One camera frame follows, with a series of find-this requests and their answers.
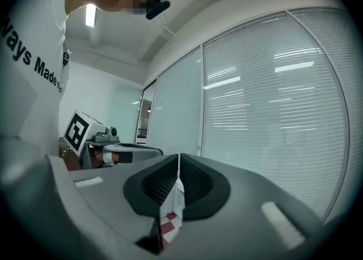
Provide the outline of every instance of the gray plastic surface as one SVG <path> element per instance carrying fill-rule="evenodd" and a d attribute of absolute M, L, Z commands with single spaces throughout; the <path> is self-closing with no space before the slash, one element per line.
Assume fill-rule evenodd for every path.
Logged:
<path fill-rule="evenodd" d="M 261 211 L 265 202 L 276 202 L 305 236 L 322 229 L 309 208 L 263 176 L 203 157 L 190 157 L 226 176 L 231 194 L 211 218 L 184 221 L 163 256 L 219 260 L 274 259 L 284 255 L 286 247 Z"/>
<path fill-rule="evenodd" d="M 92 146 L 98 146 L 99 147 L 99 146 L 105 146 L 105 145 L 108 145 L 108 144 L 115 144 L 115 143 L 118 143 L 120 141 L 96 142 L 94 140 L 87 140 L 86 142 L 89 143 Z"/>
<path fill-rule="evenodd" d="M 124 197 L 123 186 L 127 178 L 136 172 L 152 166 L 155 161 L 141 162 L 136 167 L 88 169 L 70 172 L 74 182 L 100 177 L 102 182 L 95 185 L 78 188 L 92 209 L 116 232 L 124 235 L 130 242 L 135 243 L 151 231 L 154 219 L 139 216 L 131 208 Z"/>
<path fill-rule="evenodd" d="M 161 155 L 157 149 L 125 147 L 117 143 L 104 146 L 103 149 L 112 152 L 132 152 L 132 162 L 147 160 Z"/>
<path fill-rule="evenodd" d="M 81 158 L 79 159 L 79 166 L 81 167 L 81 169 L 92 168 L 91 151 L 87 142 L 82 150 Z"/>
<path fill-rule="evenodd" d="M 321 237 L 321 222 L 290 194 L 256 173 L 191 156 L 226 176 L 230 197 L 211 218 L 184 221 L 168 248 L 154 255 L 134 244 L 148 234 L 153 219 L 133 212 L 123 197 L 122 186 L 131 175 L 167 156 L 69 173 L 59 157 L 48 160 L 31 144 L 18 139 L 0 143 L 4 199 L 28 233 L 66 259 L 71 255 L 102 260 L 295 258 L 294 253 L 286 253 L 261 212 L 265 202 L 276 202 L 304 236 L 311 236 L 307 239 L 311 246 L 303 244 L 297 249 L 312 251 L 319 244 L 314 237 Z M 81 188 L 74 184 L 94 177 L 101 177 L 103 182 Z"/>
<path fill-rule="evenodd" d="M 111 135 L 110 134 L 105 134 L 105 133 L 97 133 L 95 135 L 95 142 L 110 142 L 111 140 Z"/>

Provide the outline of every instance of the gray device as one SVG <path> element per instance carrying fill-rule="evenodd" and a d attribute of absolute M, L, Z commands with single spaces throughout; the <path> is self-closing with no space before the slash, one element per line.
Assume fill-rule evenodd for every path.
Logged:
<path fill-rule="evenodd" d="M 106 127 L 106 131 L 104 133 L 98 132 L 94 140 L 95 142 L 115 142 L 119 141 L 119 137 L 117 136 L 116 128 Z"/>
<path fill-rule="evenodd" d="M 164 155 L 163 151 L 139 144 L 131 143 L 110 143 L 103 147 L 103 150 L 118 152 L 119 163 L 133 163 L 150 158 L 154 158 L 160 155 Z"/>
<path fill-rule="evenodd" d="M 165 155 L 68 172 L 59 157 L 20 139 L 0 140 L 0 146 L 8 151 L 0 152 L 0 189 L 11 215 L 60 258 L 301 259 L 330 235 L 324 231 L 331 227 L 268 179 L 214 160 Z M 159 209 L 176 181 L 178 161 L 183 226 L 162 250 Z M 276 229 L 263 213 L 266 203 L 275 203 L 290 226 Z M 305 239 L 297 248 L 281 236 L 290 227 Z"/>

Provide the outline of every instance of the person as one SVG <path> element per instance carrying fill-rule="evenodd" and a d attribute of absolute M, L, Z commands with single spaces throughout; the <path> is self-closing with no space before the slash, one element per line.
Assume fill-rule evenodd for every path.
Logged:
<path fill-rule="evenodd" d="M 59 156 L 58 111 L 71 59 L 65 40 L 69 14 L 94 4 L 103 11 L 149 15 L 160 2 L 17 0 L 0 21 L 0 136 L 20 137 Z"/>

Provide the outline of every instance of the white wall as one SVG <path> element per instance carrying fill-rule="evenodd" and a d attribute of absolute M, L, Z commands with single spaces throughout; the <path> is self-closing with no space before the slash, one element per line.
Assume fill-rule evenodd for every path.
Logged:
<path fill-rule="evenodd" d="M 124 50 L 101 45 L 93 48 L 88 41 L 67 39 L 72 62 L 105 71 L 135 84 L 145 80 L 145 64 L 138 62 L 135 55 Z"/>
<path fill-rule="evenodd" d="M 142 86 L 93 67 L 71 62 L 69 80 L 61 100 L 59 134 L 62 137 L 78 109 L 117 128 L 120 140 L 134 142 Z"/>
<path fill-rule="evenodd" d="M 145 86 L 203 42 L 256 16 L 300 7 L 338 7 L 337 0 L 221 0 L 204 9 L 175 35 L 147 68 Z"/>

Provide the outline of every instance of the metal window frame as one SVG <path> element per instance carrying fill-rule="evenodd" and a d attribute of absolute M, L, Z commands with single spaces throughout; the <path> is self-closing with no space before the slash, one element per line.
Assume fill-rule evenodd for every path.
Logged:
<path fill-rule="evenodd" d="M 157 79 L 155 81 L 155 88 L 154 88 L 153 100 L 151 101 L 149 124 L 147 124 L 146 145 L 148 143 L 149 134 L 150 134 L 150 131 L 151 131 L 151 118 L 153 116 L 153 106 L 154 106 L 154 101 L 155 101 L 155 93 L 156 93 L 157 87 L 158 87 L 158 79 L 159 79 L 159 77 L 157 77 Z"/>
<path fill-rule="evenodd" d="M 142 90 L 142 95 L 140 96 L 140 110 L 138 112 L 138 120 L 137 120 L 137 124 L 136 124 L 136 133 L 135 133 L 135 144 L 136 144 L 136 140 L 137 140 L 137 130 L 138 130 L 138 123 L 140 122 L 140 117 L 141 117 L 141 110 L 142 110 L 142 103 L 143 103 L 143 95 L 145 93 L 145 91 L 150 88 L 153 84 L 155 84 L 158 80 L 153 80 L 150 84 L 147 85 L 147 87 L 145 87 L 143 90 Z M 146 144 L 147 144 L 147 135 L 149 133 L 149 128 L 150 128 L 150 118 L 149 118 L 149 124 L 147 126 L 147 134 L 146 134 Z"/>
<path fill-rule="evenodd" d="M 200 44 L 200 78 L 201 78 L 201 88 L 200 88 L 200 114 L 199 114 L 199 138 L 197 146 L 197 155 L 202 154 L 202 142 L 203 142 L 203 129 L 204 129 L 204 49 L 203 44 Z"/>

